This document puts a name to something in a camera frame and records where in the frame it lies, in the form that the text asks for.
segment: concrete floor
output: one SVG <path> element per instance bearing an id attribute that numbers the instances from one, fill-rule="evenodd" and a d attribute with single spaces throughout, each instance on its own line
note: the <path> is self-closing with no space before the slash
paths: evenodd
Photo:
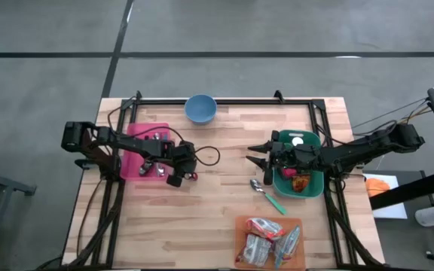
<path id="1" fill-rule="evenodd" d="M 125 4 L 0 0 L 0 52 L 111 52 Z M 434 51 L 434 1 L 135 1 L 122 51 L 192 50 Z M 0 270 L 35 268 L 61 253 L 81 177 L 75 155 L 60 148 L 63 124 L 94 121 L 109 63 L 0 59 L 0 175 L 38 185 L 34 197 L 15 194 L 11 201 L 0 230 Z M 270 96 L 275 90 L 343 96 L 356 125 L 425 97 L 430 87 L 434 58 L 120 59 L 110 96 L 137 90 L 147 97 Z M 434 157 L 434 117 L 413 123 L 426 144 L 413 154 L 386 155 L 379 169 L 434 173 L 428 159 Z M 399 238 L 386 229 L 380 235 Z M 413 240 L 407 242 L 413 248 Z M 398 254 L 399 248 L 384 242 L 384 251 Z M 387 262 L 406 266 L 399 257 Z"/>

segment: green spoon handle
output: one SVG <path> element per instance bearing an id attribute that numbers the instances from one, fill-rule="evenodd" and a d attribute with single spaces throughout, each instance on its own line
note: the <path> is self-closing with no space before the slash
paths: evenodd
<path id="1" fill-rule="evenodd" d="M 268 193 L 265 194 L 265 197 L 267 197 L 267 199 L 269 199 L 270 202 L 272 202 L 272 204 L 274 205 L 274 207 L 276 207 L 277 210 L 279 210 L 279 212 L 283 215 L 286 214 L 286 210 L 284 209 L 284 207 L 282 207 L 271 195 L 269 195 Z"/>

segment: metal spoon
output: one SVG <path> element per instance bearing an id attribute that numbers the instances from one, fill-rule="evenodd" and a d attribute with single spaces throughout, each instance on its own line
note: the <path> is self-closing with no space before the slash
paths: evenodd
<path id="1" fill-rule="evenodd" d="M 252 189 L 264 193 L 265 197 L 269 199 L 269 201 L 274 205 L 274 207 L 276 207 L 277 210 L 279 210 L 281 214 L 286 214 L 286 210 L 284 209 L 284 207 L 282 207 L 271 195 L 265 193 L 259 181 L 257 181 L 256 179 L 250 179 L 250 186 L 252 187 Z"/>
<path id="2" fill-rule="evenodd" d="M 160 140 L 160 133 L 156 132 L 154 134 L 154 139 Z M 165 176 L 165 169 L 164 169 L 164 167 L 160 163 L 156 163 L 156 167 L 155 168 L 157 169 L 157 176 L 158 177 Z"/>

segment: snack bag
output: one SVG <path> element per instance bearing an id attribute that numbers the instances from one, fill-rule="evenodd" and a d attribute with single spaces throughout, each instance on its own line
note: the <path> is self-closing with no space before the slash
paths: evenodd
<path id="1" fill-rule="evenodd" d="M 276 242 L 274 248 L 274 256 L 276 256 L 276 261 L 274 263 L 275 269 L 278 269 L 282 264 L 291 260 L 295 249 L 298 247 L 300 235 L 301 228 L 296 226 L 294 230 Z"/>
<path id="2" fill-rule="evenodd" d="M 246 225 L 250 233 L 273 241 L 280 239 L 284 235 L 284 229 L 280 224 L 265 218 L 249 218 Z"/>
<path id="3" fill-rule="evenodd" d="M 270 246 L 272 244 L 269 240 L 256 236 L 254 234 L 247 234 L 246 246 L 237 255 L 236 262 L 246 262 L 253 264 L 257 267 L 263 267 L 269 256 Z"/>

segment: orange object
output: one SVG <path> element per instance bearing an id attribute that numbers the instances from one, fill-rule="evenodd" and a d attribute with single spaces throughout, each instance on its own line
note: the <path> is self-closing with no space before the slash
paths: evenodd
<path id="1" fill-rule="evenodd" d="M 275 240 L 275 239 L 279 239 L 280 237 L 282 237 L 285 232 L 284 229 L 280 229 L 279 231 L 277 231 L 276 227 L 268 227 L 266 229 L 266 227 L 263 227 L 263 225 L 260 225 L 259 223 L 263 223 L 263 224 L 272 224 L 272 223 L 276 223 L 274 221 L 262 221 L 261 218 L 251 218 L 248 219 L 246 221 L 246 225 L 247 225 L 247 230 L 250 233 L 255 234 L 256 236 L 260 236 L 262 238 L 266 238 L 269 240 Z"/>
<path id="2" fill-rule="evenodd" d="M 310 175 L 296 175 L 292 177 L 292 189 L 296 192 L 302 192 L 309 184 Z"/>
<path id="3" fill-rule="evenodd" d="M 366 190 L 368 191 L 369 197 L 376 196 L 388 191 L 389 189 L 390 186 L 380 179 L 369 178 L 366 180 Z"/>
<path id="4" fill-rule="evenodd" d="M 256 216 L 242 215 L 235 218 L 235 248 L 234 248 L 234 258 L 237 257 L 242 248 L 246 245 L 246 234 L 249 232 L 247 230 L 246 221 L 249 218 L 255 218 Z M 283 264 L 279 270 L 295 270 L 295 271 L 305 271 L 306 263 L 304 256 L 304 231 L 302 227 L 302 221 L 299 218 L 269 218 L 259 216 L 260 218 L 265 218 L 270 221 L 276 222 L 280 224 L 286 233 L 293 230 L 297 225 L 301 228 L 301 233 L 299 236 L 298 247 L 296 248 L 294 254 L 291 257 L 291 260 Z M 262 268 L 256 267 L 255 265 L 237 262 L 234 263 L 235 267 L 238 269 L 251 269 L 251 270 L 274 270 L 274 261 L 276 258 L 274 257 L 274 253 L 269 253 L 269 257 L 265 262 L 265 265 Z"/>

